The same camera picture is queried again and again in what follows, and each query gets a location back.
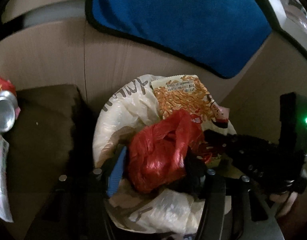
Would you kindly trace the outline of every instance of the dark brown fabric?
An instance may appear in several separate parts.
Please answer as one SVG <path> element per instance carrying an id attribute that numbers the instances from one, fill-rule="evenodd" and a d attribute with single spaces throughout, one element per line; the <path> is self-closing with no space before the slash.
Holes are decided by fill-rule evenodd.
<path id="1" fill-rule="evenodd" d="M 15 240 L 22 240 L 59 176 L 92 168 L 93 129 L 85 131 L 83 116 L 91 114 L 84 112 L 73 85 L 23 90 L 17 98 L 19 118 L 4 135 L 10 144 L 7 190 L 14 223 L 4 224 Z"/>

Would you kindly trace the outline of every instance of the blue fabric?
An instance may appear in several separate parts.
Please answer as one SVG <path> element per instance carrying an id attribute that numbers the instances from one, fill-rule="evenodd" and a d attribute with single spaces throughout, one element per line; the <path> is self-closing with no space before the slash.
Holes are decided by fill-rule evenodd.
<path id="1" fill-rule="evenodd" d="M 226 78 L 271 32 L 254 0 L 93 0 L 92 14 L 103 26 L 163 45 Z"/>

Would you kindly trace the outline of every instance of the trash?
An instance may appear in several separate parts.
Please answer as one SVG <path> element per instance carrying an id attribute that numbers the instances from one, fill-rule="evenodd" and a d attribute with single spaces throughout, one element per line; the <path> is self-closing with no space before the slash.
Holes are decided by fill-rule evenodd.
<path id="1" fill-rule="evenodd" d="M 188 111 L 173 111 L 165 120 L 145 127 L 129 146 L 129 179 L 137 191 L 149 193 L 185 176 L 184 158 L 189 145 L 204 140 L 201 127 Z"/>
<path id="2" fill-rule="evenodd" d="M 7 195 L 6 166 L 9 143 L 0 135 L 0 218 L 13 222 Z"/>
<path id="3" fill-rule="evenodd" d="M 175 232 L 181 235 L 196 233 L 205 201 L 165 189 L 153 201 L 133 212 L 129 219 L 157 232 Z"/>
<path id="4" fill-rule="evenodd" d="M 13 93 L 15 97 L 17 96 L 15 92 L 15 86 L 10 82 L 10 80 L 4 80 L 0 77 L 0 92 L 3 90 L 8 90 Z"/>
<path id="5" fill-rule="evenodd" d="M 20 108 L 15 86 L 0 77 L 0 133 L 9 131 L 18 118 Z"/>
<path id="6" fill-rule="evenodd" d="M 174 110 L 185 109 L 202 130 L 227 135 L 229 109 L 220 107 L 196 75 L 179 75 L 153 81 L 160 114 L 167 118 Z"/>
<path id="7" fill-rule="evenodd" d="M 119 143 L 129 145 L 135 134 L 144 127 L 161 121 L 162 116 L 159 114 L 159 102 L 153 93 L 151 84 L 155 80 L 162 78 L 164 77 L 153 75 L 140 76 L 123 86 L 109 98 L 100 112 L 95 128 L 93 157 L 96 168 L 102 167 L 107 159 L 113 157 Z M 228 121 L 227 125 L 228 128 L 210 125 L 210 129 L 222 134 L 235 134 L 230 121 Z M 110 199 L 105 199 L 104 204 L 109 217 L 120 229 L 145 234 L 170 232 L 172 231 L 170 228 L 157 229 L 151 226 L 141 226 L 139 224 L 140 220 L 134 222 L 129 218 L 132 213 L 143 211 L 143 207 L 159 197 L 161 192 L 161 190 L 153 190 L 148 194 L 137 192 L 129 180 L 123 177 L 119 183 L 118 191 Z M 174 198 L 183 199 L 184 193 L 176 193 L 172 194 Z M 196 214 L 200 214 L 202 208 L 203 204 L 197 208 L 198 211 L 190 209 L 188 221 L 192 222 L 185 225 L 187 227 L 185 229 L 186 232 L 190 232 L 189 227 L 192 228 L 192 232 L 195 233 L 197 231 L 201 216 Z M 196 217 L 197 222 L 194 221 L 194 218 L 190 220 L 190 217 L 193 216 Z"/>

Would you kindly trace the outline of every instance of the metal screw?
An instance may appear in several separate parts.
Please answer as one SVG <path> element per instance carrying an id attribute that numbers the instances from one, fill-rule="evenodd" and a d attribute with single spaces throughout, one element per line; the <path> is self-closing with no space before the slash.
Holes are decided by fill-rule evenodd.
<path id="1" fill-rule="evenodd" d="M 207 173 L 208 173 L 209 175 L 215 175 L 215 170 L 214 170 L 214 169 L 208 169 L 208 170 L 207 170 Z"/>
<path id="2" fill-rule="evenodd" d="M 102 173 L 102 169 L 96 168 L 96 169 L 94 169 L 92 172 L 93 172 L 95 175 L 99 175 L 99 174 Z"/>
<path id="3" fill-rule="evenodd" d="M 59 177 L 59 180 L 60 181 L 65 181 L 67 179 L 67 175 L 61 175 L 60 177 Z"/>
<path id="4" fill-rule="evenodd" d="M 250 178 L 248 176 L 246 176 L 246 175 L 243 175 L 241 177 L 241 179 L 242 179 L 243 182 L 249 182 L 250 181 Z"/>

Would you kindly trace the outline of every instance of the red snack bag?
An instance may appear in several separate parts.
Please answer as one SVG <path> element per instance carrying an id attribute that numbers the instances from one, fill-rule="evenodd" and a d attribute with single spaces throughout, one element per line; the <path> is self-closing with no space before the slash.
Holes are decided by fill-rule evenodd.
<path id="1" fill-rule="evenodd" d="M 168 118 L 145 127 L 129 146 L 129 179 L 139 192 L 153 189 L 185 176 L 184 158 L 188 146 L 203 141 L 199 123 L 189 112 L 173 111 Z"/>
<path id="2" fill-rule="evenodd" d="M 7 81 L 0 77 L 0 91 L 2 90 L 8 90 L 13 93 L 15 97 L 17 96 L 15 86 L 9 80 Z"/>

